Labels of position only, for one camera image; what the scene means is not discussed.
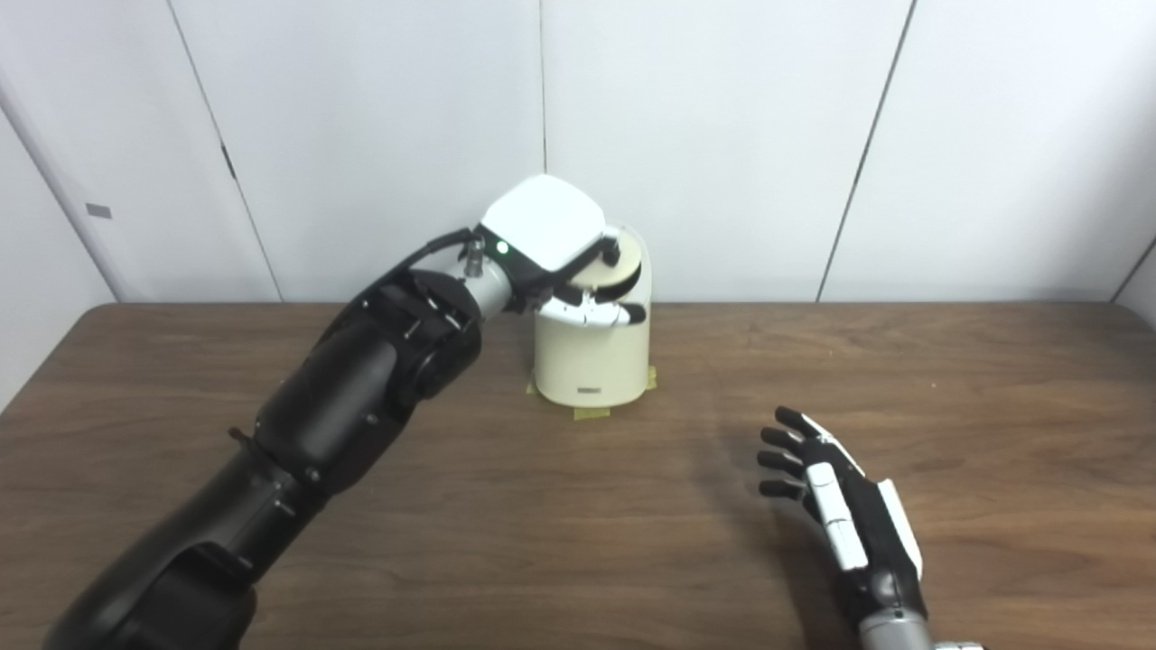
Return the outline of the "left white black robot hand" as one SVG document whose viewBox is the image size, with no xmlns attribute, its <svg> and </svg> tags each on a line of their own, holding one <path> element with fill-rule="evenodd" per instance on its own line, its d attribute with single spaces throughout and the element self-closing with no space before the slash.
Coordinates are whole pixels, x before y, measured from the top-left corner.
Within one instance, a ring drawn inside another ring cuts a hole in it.
<svg viewBox="0 0 1156 650">
<path fill-rule="evenodd" d="M 550 173 L 520 182 L 486 210 L 474 229 L 480 253 L 504 274 L 507 310 L 531 308 L 546 320 L 575 328 L 628 328 L 647 322 L 649 309 L 612 291 L 618 281 L 583 281 L 596 265 L 640 276 L 623 227 L 612 226 L 581 189 Z"/>
</svg>

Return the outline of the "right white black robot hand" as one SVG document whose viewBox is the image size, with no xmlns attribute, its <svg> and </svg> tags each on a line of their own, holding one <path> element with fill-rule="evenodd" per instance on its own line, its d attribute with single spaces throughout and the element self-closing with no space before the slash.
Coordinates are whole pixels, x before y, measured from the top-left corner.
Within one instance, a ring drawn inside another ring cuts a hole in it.
<svg viewBox="0 0 1156 650">
<path fill-rule="evenodd" d="M 928 620 L 921 551 L 892 481 L 867 477 L 842 441 L 805 413 L 781 404 L 775 420 L 759 433 L 765 449 L 756 461 L 773 472 L 759 494 L 796 503 L 817 523 L 849 625 L 882 612 Z"/>
</svg>

